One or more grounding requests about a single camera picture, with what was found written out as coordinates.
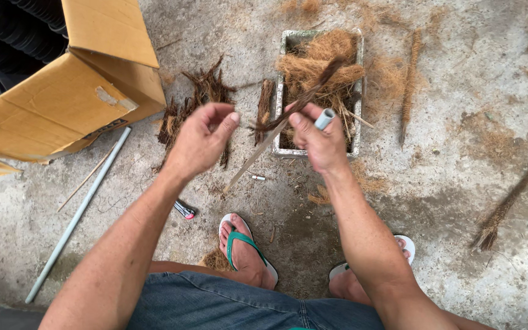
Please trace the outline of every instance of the denim shorts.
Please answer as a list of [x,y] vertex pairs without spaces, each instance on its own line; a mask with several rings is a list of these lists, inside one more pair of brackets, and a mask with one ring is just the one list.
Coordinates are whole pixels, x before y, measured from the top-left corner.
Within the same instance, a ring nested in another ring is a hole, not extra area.
[[370,306],[296,299],[226,278],[149,274],[128,329],[384,329]]

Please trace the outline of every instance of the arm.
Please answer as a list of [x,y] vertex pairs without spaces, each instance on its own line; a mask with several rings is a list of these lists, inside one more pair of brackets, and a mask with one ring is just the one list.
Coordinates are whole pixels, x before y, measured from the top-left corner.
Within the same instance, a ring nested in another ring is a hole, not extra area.
[[[322,109],[307,105],[312,119]],[[347,262],[387,329],[457,329],[419,288],[388,227],[366,201],[346,157],[339,119],[324,131],[300,113],[290,116],[295,145],[307,149],[313,169],[325,180],[337,215]]]
[[[215,164],[238,123],[239,115],[223,103],[209,103],[185,121],[158,178],[78,264],[40,329],[127,325],[174,201],[190,179]],[[213,124],[219,126],[212,132]]]

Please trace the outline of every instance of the fingernail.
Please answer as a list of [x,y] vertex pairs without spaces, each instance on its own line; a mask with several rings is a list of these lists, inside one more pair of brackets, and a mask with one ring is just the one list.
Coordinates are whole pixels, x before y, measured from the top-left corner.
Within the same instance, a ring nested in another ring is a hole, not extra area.
[[293,124],[298,125],[301,121],[301,115],[299,113],[294,113],[290,115],[290,121],[293,122]]
[[233,120],[236,124],[239,124],[239,114],[237,112],[232,112],[230,116],[231,120]]

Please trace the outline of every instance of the green flip-flop strap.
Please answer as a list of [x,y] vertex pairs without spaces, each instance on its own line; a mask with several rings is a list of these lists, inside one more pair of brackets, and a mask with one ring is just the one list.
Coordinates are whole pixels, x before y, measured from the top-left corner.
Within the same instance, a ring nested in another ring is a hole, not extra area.
[[231,246],[233,244],[233,240],[236,238],[239,239],[240,241],[244,241],[247,244],[252,245],[256,249],[256,251],[258,251],[258,254],[260,255],[260,258],[262,259],[262,261],[264,261],[264,266],[268,266],[266,259],[264,259],[264,255],[262,254],[262,252],[260,252],[260,249],[256,246],[256,244],[254,244],[254,241],[252,241],[252,238],[249,238],[248,236],[242,233],[238,233],[237,231],[232,231],[228,236],[228,261],[229,261],[229,264],[233,267],[233,270],[238,271],[233,265],[233,262],[231,261]]

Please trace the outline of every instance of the cardboard box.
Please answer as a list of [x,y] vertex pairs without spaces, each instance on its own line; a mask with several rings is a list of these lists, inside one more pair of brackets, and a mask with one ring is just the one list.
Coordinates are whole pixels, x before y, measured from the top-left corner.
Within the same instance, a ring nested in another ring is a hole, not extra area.
[[66,54],[0,95],[0,158],[55,159],[165,107],[137,0],[62,5]]

